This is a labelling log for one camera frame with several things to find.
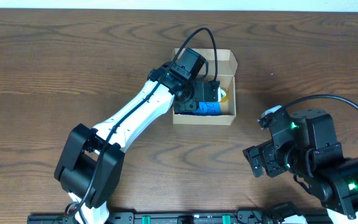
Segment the blue plastic tape dispenser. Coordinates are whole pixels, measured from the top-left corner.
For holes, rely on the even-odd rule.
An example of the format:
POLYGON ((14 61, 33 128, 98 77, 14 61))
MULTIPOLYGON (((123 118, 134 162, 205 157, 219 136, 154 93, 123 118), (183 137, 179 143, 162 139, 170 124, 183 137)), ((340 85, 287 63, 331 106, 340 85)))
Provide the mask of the blue plastic tape dispenser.
POLYGON ((193 114, 197 116, 220 116, 222 112, 219 102, 199 102, 198 109, 193 114))

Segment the yellow clear tape roll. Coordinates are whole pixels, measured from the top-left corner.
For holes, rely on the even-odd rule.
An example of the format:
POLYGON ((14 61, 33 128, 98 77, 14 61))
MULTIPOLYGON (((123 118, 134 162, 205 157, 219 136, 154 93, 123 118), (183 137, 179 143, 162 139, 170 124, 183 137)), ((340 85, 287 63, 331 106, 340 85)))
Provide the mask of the yellow clear tape roll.
POLYGON ((221 89, 222 89, 222 91, 225 92, 225 94, 224 94, 224 97, 222 98, 222 100, 220 101, 220 103, 225 103, 228 100, 229 93, 225 88, 221 88, 221 89))

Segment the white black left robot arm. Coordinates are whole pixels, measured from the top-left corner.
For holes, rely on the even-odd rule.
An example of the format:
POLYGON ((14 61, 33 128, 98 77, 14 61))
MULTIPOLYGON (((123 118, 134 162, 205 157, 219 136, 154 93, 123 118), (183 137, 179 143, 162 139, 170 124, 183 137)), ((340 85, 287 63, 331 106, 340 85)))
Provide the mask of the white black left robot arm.
POLYGON ((191 48, 150 71, 141 91, 107 120, 92 128, 79 124, 68 135, 54 172, 72 199, 65 216, 77 223, 105 223, 108 198, 117 187, 125 153, 136 138, 175 100, 192 97, 208 61, 191 48))

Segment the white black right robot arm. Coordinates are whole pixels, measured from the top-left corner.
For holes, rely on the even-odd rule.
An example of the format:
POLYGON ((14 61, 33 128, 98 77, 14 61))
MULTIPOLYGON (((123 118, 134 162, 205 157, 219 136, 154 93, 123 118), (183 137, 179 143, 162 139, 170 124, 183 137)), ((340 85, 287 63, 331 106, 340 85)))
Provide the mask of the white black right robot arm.
POLYGON ((303 179, 300 185, 324 208, 356 219, 358 158, 344 157, 329 113, 310 109, 290 114, 276 106, 258 122, 271 139, 243 151, 255 177, 290 172, 303 179))

